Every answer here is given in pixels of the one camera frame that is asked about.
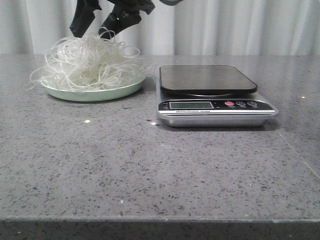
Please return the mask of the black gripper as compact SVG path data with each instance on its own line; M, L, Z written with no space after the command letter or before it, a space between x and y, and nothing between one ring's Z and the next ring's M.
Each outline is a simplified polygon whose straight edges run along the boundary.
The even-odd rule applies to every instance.
M155 5L151 0L108 0L114 4L112 12L108 15L98 30L103 39L112 39L121 31L138 24L141 21L139 11L148 15ZM98 0L77 0L70 31L74 37L83 37L95 19L95 10L102 10Z

